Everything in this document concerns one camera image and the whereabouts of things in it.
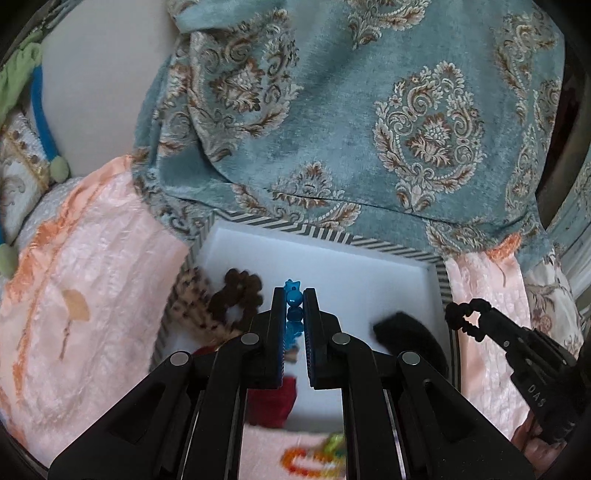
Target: blue patterned cushion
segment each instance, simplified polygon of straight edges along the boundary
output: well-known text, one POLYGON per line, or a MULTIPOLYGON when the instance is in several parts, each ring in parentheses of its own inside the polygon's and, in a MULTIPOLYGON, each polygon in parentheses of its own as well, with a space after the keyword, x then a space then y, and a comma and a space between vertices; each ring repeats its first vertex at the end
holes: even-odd
POLYGON ((134 178, 192 238, 213 208, 438 252, 549 250, 535 189, 564 64, 530 0, 169 1, 181 35, 134 178))

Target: white box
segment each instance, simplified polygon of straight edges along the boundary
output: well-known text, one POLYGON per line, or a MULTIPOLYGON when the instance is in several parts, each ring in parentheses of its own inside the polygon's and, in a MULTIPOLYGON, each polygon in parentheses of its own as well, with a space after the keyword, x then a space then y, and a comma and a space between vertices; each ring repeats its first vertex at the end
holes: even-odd
MULTIPOLYGON (((444 320, 451 290, 445 266, 434 254, 313 225, 218 212, 204 225, 187 259, 189 265, 204 269, 212 292, 223 287, 230 268, 259 275, 264 299, 259 312, 271 308, 275 287, 282 287, 288 278, 299 280, 302 291, 316 289, 320 310, 336 315, 344 332, 381 352, 386 351, 374 341, 371 325, 404 311, 439 341, 451 365, 451 382, 456 388, 460 385, 457 335, 444 320)), ((310 387, 303 337, 299 345, 297 363, 285 365, 285 374, 297 377, 297 400, 285 428, 342 430, 340 391, 310 387)), ((191 352, 198 347, 165 319, 154 365, 177 350, 191 352)))

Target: green fabric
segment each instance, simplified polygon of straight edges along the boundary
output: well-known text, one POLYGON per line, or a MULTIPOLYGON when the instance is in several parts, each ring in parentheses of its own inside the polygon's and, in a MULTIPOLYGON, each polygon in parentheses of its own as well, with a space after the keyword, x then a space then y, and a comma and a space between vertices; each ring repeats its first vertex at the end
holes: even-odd
POLYGON ((17 268, 17 249, 7 244, 0 245, 0 275, 5 278, 12 278, 17 268))
POLYGON ((17 104, 33 69, 41 64, 41 44, 36 41, 42 34, 40 30, 32 32, 0 70, 0 126, 17 104))

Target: pillow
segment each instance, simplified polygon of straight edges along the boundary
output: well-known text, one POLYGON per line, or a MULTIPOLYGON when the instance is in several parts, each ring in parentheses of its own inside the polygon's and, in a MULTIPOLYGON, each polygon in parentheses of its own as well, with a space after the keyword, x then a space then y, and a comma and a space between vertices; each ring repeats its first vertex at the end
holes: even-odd
POLYGON ((0 223, 8 245, 49 186, 49 162, 22 112, 14 110, 0 138, 0 223))
MULTIPOLYGON (((58 183, 43 196, 22 224, 21 231, 14 241, 14 247, 16 247, 17 251, 20 252, 26 249, 41 223, 55 217, 61 204, 74 187, 78 185, 80 180, 81 178, 77 177, 75 179, 68 179, 64 183, 58 183)), ((0 301, 2 300, 4 285, 7 281, 8 279, 6 277, 0 276, 0 301)))

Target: pink satin fabric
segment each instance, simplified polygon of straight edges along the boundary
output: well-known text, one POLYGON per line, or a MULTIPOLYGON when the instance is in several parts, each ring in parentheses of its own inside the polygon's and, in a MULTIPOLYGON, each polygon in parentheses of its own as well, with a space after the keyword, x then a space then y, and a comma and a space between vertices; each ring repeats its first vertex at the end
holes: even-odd
POLYGON ((43 464, 148 373, 188 248, 135 193, 131 157, 42 224, 0 307, 0 416, 43 464))
MULTIPOLYGON (((521 269, 515 256, 491 261, 486 253, 446 261, 453 301, 488 300, 516 324, 531 327, 521 269)), ((478 324, 478 313, 468 321, 478 324)), ((505 352, 488 337, 481 343, 460 332, 462 394, 507 438, 527 417, 529 408, 510 380, 505 352)))

